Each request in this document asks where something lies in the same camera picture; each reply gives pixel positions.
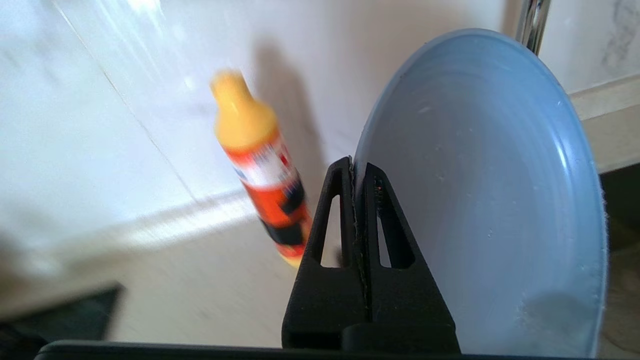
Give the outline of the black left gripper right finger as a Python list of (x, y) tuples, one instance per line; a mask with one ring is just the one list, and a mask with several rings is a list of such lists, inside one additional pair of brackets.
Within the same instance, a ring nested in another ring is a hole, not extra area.
[(366, 321), (357, 326), (357, 349), (459, 350), (454, 319), (390, 180), (371, 163), (360, 198)]

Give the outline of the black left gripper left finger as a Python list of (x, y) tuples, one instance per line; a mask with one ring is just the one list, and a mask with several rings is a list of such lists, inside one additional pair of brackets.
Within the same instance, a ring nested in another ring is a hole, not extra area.
[[(332, 201), (339, 200), (343, 266), (322, 265)], [(340, 349), (343, 331), (366, 321), (362, 242), (354, 205), (352, 159), (332, 163), (318, 198), (310, 235), (281, 326), (284, 349)]]

